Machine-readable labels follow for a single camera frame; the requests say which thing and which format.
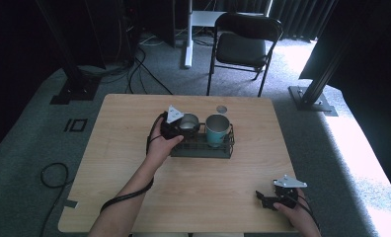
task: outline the black wire basket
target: black wire basket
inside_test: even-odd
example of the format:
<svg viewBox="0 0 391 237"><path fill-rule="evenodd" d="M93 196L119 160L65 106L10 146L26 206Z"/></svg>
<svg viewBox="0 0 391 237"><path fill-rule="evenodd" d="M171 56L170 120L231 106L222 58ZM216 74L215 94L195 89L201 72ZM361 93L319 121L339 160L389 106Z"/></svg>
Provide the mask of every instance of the black wire basket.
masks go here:
<svg viewBox="0 0 391 237"><path fill-rule="evenodd" d="M230 124L229 132L224 136L222 143L208 143L205 133L205 123L200 123L200 131L185 139L171 150L172 157L194 157L194 158L224 158L232 156L235 135L233 125Z"/></svg>

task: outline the hand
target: hand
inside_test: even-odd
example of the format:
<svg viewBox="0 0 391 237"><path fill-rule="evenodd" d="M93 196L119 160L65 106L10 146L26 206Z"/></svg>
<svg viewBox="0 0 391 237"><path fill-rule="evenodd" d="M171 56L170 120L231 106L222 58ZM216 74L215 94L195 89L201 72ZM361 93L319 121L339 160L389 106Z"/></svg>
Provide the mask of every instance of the hand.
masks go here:
<svg viewBox="0 0 391 237"><path fill-rule="evenodd" d="M297 189L297 192L301 197L304 197L304 192L302 190ZM304 206L309 207L307 202L301 197L298 199L298 201ZM294 209L291 209L281 203L276 202L274 203L274 207L290 220L290 223L300 232L302 236L321 236L318 226L316 226L312 216L310 216L310 214L300 205L297 205L294 207Z"/></svg>
<svg viewBox="0 0 391 237"><path fill-rule="evenodd" d="M171 153L172 148L180 143L184 137L179 135L172 139L165 139L161 135L161 123L163 118L160 118L155 125L149 143L149 149L146 155L145 162L149 163L153 168L158 169Z"/></svg>

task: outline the table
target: table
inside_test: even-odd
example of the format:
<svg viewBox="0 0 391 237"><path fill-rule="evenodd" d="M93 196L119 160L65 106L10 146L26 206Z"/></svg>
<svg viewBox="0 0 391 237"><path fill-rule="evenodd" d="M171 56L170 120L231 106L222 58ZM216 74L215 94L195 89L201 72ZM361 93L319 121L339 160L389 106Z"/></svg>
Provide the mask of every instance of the table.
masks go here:
<svg viewBox="0 0 391 237"><path fill-rule="evenodd" d="M273 0L268 0L265 13L253 15L268 16L272 4ZM220 15L223 13L224 12L193 11L193 0L189 0L188 39L185 61L185 66L187 68L191 68L193 65L193 27L214 27L214 23L216 22L217 18L220 17Z"/></svg>
<svg viewBox="0 0 391 237"><path fill-rule="evenodd" d="M290 232L255 191L274 196L273 179L295 177L273 103L267 98L107 95L59 221L62 232L88 232L145 157L154 120L173 105L200 122L227 108L235 145L230 159L169 157L158 170L133 232Z"/></svg>

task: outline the gray carpet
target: gray carpet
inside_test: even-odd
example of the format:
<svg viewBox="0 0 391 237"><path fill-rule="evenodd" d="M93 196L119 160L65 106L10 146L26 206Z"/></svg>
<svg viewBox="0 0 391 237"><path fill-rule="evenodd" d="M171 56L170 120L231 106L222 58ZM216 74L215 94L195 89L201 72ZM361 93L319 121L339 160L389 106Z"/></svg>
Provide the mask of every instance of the gray carpet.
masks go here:
<svg viewBox="0 0 391 237"><path fill-rule="evenodd" d="M197 38L209 41L210 38ZM50 189L40 180L43 167L62 162L75 177L104 97L110 93L205 95L211 47L195 43L193 67L184 68L185 48L172 48L148 40L137 58L144 69L132 74L103 78L93 101L50 105L66 80L62 70L47 78L0 145L0 236L39 236L47 213L60 189ZM271 98L296 176L308 184L323 236L391 236L391 186L378 165L365 137L344 102L342 93L327 87L324 95L338 117L300 112L290 98L288 86L307 86L298 76L314 43L284 39L275 48L263 97ZM83 67L93 72L93 67ZM252 73L217 69L210 95L256 97L260 80ZM68 125L77 119L76 126ZM82 122L86 120L83 131ZM45 179L63 184L64 171L52 167ZM44 236L85 236L60 233L57 222L68 196L63 192L44 229ZM246 233L245 236L297 236L284 233Z"/></svg>

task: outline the person's left hand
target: person's left hand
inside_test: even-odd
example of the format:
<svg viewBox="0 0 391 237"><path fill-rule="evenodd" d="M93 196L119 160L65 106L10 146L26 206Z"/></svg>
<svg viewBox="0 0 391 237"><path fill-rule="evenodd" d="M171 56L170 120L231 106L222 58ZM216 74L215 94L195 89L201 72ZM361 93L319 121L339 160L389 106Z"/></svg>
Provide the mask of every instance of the person's left hand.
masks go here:
<svg viewBox="0 0 391 237"><path fill-rule="evenodd" d="M152 132L149 143L148 152L146 155L146 161L151 164L155 169L161 167L162 163L166 160L171 153L171 149L180 143L184 137L179 135L169 140L165 139L161 135L161 123L163 118L160 118L155 125L155 129Z"/></svg>

